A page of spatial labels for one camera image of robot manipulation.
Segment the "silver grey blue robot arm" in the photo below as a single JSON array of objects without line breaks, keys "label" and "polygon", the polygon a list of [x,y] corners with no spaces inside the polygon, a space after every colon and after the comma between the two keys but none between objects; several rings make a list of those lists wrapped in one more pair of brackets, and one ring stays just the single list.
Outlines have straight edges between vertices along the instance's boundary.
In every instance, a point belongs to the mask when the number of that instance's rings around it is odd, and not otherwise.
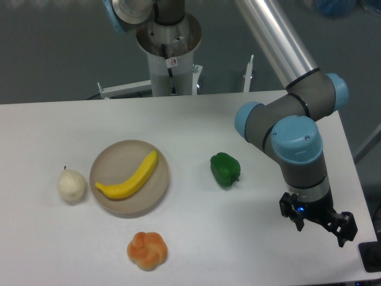
[{"label": "silver grey blue robot arm", "polygon": [[[352,241],[357,226],[352,213],[337,213],[317,121],[348,100],[345,81],[324,74],[303,46],[277,1],[237,1],[236,5],[286,90],[264,105],[244,104],[235,128],[247,142],[273,159],[289,188],[280,211],[298,230],[309,220],[333,233],[339,246]],[[163,63],[149,68],[155,96],[190,95],[192,64],[182,60],[201,40],[201,27],[184,1],[105,1],[115,28],[136,30],[140,47]]]}]

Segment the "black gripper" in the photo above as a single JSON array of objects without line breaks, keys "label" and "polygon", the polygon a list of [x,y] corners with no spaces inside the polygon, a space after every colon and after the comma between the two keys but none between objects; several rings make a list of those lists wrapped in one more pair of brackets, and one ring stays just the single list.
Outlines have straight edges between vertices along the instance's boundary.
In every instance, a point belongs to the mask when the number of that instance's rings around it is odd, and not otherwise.
[{"label": "black gripper", "polygon": [[280,201],[280,212],[288,217],[298,231],[304,227],[304,219],[321,225],[337,237],[338,246],[353,241],[357,224],[351,212],[336,213],[330,187],[324,187],[324,195],[313,189],[290,188],[292,194],[285,192]]}]

